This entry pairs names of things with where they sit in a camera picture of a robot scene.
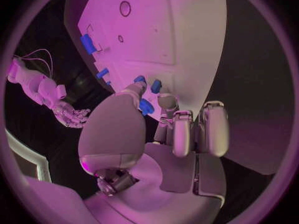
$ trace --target robotic hand with fingers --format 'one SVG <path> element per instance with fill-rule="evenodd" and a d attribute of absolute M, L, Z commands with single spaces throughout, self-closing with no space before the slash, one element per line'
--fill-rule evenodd
<path fill-rule="evenodd" d="M 21 58 L 14 57 L 7 75 L 8 81 L 21 84 L 24 93 L 39 105 L 51 109 L 57 120 L 66 127 L 82 128 L 87 120 L 87 110 L 75 110 L 62 101 L 66 97 L 64 85 L 56 83 L 43 73 L 26 68 Z"/>

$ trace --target white robot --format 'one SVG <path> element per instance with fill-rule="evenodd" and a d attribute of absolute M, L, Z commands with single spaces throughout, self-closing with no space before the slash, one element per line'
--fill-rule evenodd
<path fill-rule="evenodd" d="M 226 194 L 219 157 L 229 143 L 221 102 L 205 103 L 199 119 L 193 121 L 192 111 L 180 111 L 177 98 L 162 87 L 154 142 L 145 144 L 143 115 L 151 108 L 142 99 L 147 89 L 143 76 L 106 98 L 88 118 L 90 110 L 76 111 L 61 100 L 66 96 L 64 85 L 27 69 L 20 58 L 13 58 L 7 77 L 21 84 L 32 100 L 53 110 L 63 125 L 83 128 L 80 163 L 97 177 L 100 198 L 117 213 L 134 223 L 211 223 L 215 219 Z"/>

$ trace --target cable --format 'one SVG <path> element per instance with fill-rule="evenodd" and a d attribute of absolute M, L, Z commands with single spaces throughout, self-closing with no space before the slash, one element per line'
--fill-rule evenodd
<path fill-rule="evenodd" d="M 50 70 L 50 78 L 52 78 L 52 76 L 53 76 L 53 60 L 52 60 L 51 53 L 50 53 L 47 49 L 45 49 L 45 48 L 37 49 L 37 50 L 35 50 L 35 51 L 30 52 L 30 53 L 27 54 L 27 55 L 22 56 L 21 59 L 23 59 L 24 57 L 28 57 L 28 56 L 30 56 L 30 55 L 32 55 L 32 54 L 38 52 L 38 51 L 45 51 L 45 52 L 48 53 L 48 55 L 49 55 L 49 57 L 50 57 L 50 60 L 51 60 L 51 70 L 49 69 L 49 70 Z"/>
<path fill-rule="evenodd" d="M 49 64 L 45 60 L 43 60 L 41 58 L 21 58 L 21 59 L 22 60 L 40 60 L 40 61 L 43 61 L 47 65 L 49 73 L 50 73 L 50 77 L 52 78 L 50 66 L 49 66 Z"/>

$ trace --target blue plastic part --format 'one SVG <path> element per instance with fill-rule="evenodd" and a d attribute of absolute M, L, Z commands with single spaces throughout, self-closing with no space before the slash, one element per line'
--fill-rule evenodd
<path fill-rule="evenodd" d="M 160 89 L 162 87 L 160 80 L 155 80 L 150 88 L 151 92 L 154 94 L 158 94 L 160 92 Z"/>
<path fill-rule="evenodd" d="M 154 107 L 145 99 L 140 100 L 139 108 L 141 109 L 143 116 L 146 116 L 148 113 L 154 112 Z"/>
<path fill-rule="evenodd" d="M 102 78 L 104 75 L 106 75 L 107 73 L 109 73 L 109 70 L 107 68 L 105 68 L 104 70 L 100 71 L 98 74 L 97 74 L 97 78 L 100 79 Z"/>
<path fill-rule="evenodd" d="M 83 46 L 85 47 L 85 50 L 87 51 L 87 53 L 89 55 L 92 54 L 93 52 L 97 51 L 97 49 L 93 45 L 92 40 L 91 40 L 91 38 L 89 37 L 88 34 L 85 34 L 85 35 L 81 36 L 80 40 L 81 40 Z"/>
<path fill-rule="evenodd" d="M 134 79 L 134 83 L 135 82 L 139 82 L 139 81 L 143 81 L 146 83 L 146 79 L 144 76 L 137 76 L 135 79 Z"/>

